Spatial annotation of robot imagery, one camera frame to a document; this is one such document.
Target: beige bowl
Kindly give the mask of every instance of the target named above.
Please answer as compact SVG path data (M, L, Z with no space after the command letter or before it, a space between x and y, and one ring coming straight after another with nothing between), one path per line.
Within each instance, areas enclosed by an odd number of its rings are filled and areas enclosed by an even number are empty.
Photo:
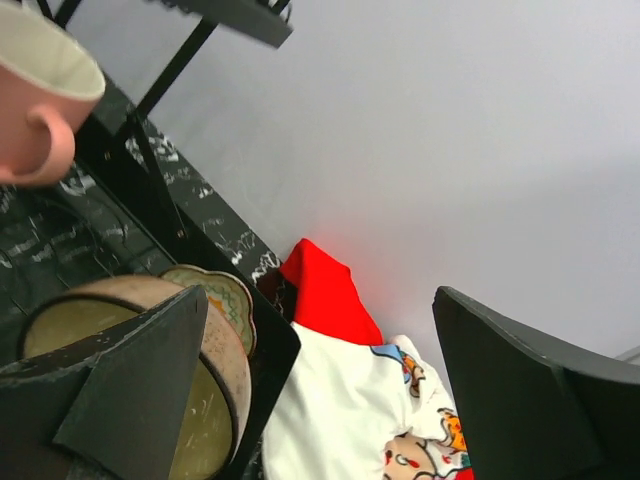
M23 356L34 357L117 325L181 290L146 275L71 289L34 313ZM251 378L242 343L225 318L209 308L170 479L204 480L224 467L238 448L250 403Z

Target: black metal frame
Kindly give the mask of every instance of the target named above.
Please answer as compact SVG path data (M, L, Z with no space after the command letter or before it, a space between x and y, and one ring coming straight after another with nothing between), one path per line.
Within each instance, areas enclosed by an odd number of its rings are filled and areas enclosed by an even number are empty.
M54 14L46 0L38 0L43 13L63 28L80 3L81 0L65 0ZM243 278L199 225L173 201L144 123L218 23L269 45L280 46L291 33L291 27L277 13L287 7L288 1L277 2L274 11L260 6L255 0L181 0L176 3L204 18L138 106L128 113L115 135L97 117L90 116L77 134L77 160L172 262L221 270ZM131 139L139 147L142 165L126 146ZM245 283L254 300L254 322L259 341L250 364L252 373L258 375L252 378L252 405L247 427L233 462L220 474L222 479L242 476L300 348L297 335L288 323L251 282ZM277 375L265 375L265 372Z

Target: pink mug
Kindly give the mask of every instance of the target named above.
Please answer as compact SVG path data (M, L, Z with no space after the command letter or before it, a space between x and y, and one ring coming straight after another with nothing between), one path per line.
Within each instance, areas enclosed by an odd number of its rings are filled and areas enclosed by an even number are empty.
M74 133L104 89L97 62L64 30L17 2L0 2L0 184L62 179Z

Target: white wall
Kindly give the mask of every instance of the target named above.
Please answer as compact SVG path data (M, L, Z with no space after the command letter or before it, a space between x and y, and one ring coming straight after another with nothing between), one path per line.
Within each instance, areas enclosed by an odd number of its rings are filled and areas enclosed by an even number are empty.
M640 3L294 0L293 20L279 51L216 31L153 113L277 253L308 236L349 264L439 368L440 284L607 355L640 344ZM71 30L140 98L193 25L85 0Z

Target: decorative plate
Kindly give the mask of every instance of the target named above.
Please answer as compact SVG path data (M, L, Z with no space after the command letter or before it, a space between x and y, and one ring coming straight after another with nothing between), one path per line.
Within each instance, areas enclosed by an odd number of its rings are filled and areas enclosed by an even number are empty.
M256 346L251 293L238 277L226 272L208 272L192 265L176 265L160 275L183 287L200 285L207 292L209 303L231 324L242 342L247 356Z

